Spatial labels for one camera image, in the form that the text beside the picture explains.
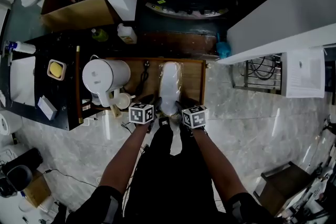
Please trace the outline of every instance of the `plastic bag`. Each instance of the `plastic bag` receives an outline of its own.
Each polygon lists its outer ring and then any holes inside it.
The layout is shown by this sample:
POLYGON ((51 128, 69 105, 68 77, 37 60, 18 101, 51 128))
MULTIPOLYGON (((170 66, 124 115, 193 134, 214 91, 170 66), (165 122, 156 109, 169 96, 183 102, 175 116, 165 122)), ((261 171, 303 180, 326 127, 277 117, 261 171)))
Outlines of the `plastic bag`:
POLYGON ((182 64, 165 62, 160 67, 159 97, 162 98, 161 111, 166 116, 173 116, 177 113, 175 102, 181 98, 182 64))

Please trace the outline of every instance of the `kettle lid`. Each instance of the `kettle lid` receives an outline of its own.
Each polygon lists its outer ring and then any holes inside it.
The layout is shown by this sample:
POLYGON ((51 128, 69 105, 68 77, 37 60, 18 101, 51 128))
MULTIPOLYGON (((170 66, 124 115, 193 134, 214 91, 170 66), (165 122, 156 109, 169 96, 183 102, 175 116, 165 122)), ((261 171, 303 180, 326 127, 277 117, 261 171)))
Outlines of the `kettle lid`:
POLYGON ((104 60, 89 61, 83 69, 83 83, 92 93, 104 93, 110 90, 113 83, 113 72, 104 60))

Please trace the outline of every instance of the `small bottle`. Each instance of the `small bottle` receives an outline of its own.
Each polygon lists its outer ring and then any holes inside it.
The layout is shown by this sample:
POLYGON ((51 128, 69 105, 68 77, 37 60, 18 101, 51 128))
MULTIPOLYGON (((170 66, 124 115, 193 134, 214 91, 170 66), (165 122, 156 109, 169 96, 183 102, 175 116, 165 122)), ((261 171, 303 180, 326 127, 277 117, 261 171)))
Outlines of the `small bottle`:
POLYGON ((109 39, 109 34, 107 34, 103 29, 92 29, 92 37, 98 42, 105 42, 109 39))
POLYGON ((23 43, 20 41, 17 41, 17 42, 7 41, 5 43, 5 46, 8 49, 13 49, 14 51, 24 52, 26 54, 34 54, 36 52, 36 47, 34 45, 23 43))
POLYGON ((124 26, 124 24, 119 24, 118 28, 118 36, 124 41, 126 44, 136 44, 138 41, 138 37, 135 34, 134 30, 130 26, 124 26))

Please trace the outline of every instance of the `sponge holder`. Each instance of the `sponge holder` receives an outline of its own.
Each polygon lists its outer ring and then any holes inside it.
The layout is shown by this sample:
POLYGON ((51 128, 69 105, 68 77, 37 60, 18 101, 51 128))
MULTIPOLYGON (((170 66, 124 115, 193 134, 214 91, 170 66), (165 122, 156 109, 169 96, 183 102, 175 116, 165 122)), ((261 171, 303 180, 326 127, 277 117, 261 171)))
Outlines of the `sponge holder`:
POLYGON ((47 75, 48 75, 49 77, 53 78, 53 79, 62 81, 62 80, 64 79, 64 77, 65 77, 65 71, 66 71, 66 70, 67 70, 67 65, 66 65, 65 63, 60 62, 60 61, 57 61, 57 60, 53 60, 53 59, 52 59, 52 60, 49 61, 48 70, 47 70, 47 75), (62 75, 61 75, 60 78, 57 78, 57 77, 55 77, 53 74, 51 74, 51 72, 50 72, 50 66, 51 66, 51 63, 52 63, 52 62, 56 62, 56 63, 60 64, 60 65, 63 67, 63 69, 62 69, 62 75))

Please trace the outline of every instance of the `forearm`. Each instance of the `forearm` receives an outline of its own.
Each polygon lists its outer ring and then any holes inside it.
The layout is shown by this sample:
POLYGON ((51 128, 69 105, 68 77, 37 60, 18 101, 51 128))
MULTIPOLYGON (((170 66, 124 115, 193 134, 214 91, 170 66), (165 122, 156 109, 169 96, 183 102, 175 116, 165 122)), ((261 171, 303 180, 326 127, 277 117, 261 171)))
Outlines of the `forearm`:
POLYGON ((194 129, 194 137, 202 152, 218 194, 223 202, 238 193, 247 192, 235 169, 203 130, 194 129))
POLYGON ((140 125, 125 141, 118 153, 106 167, 100 186, 111 186, 122 195, 125 193, 127 184, 137 162, 142 142, 146 136, 149 124, 140 125))

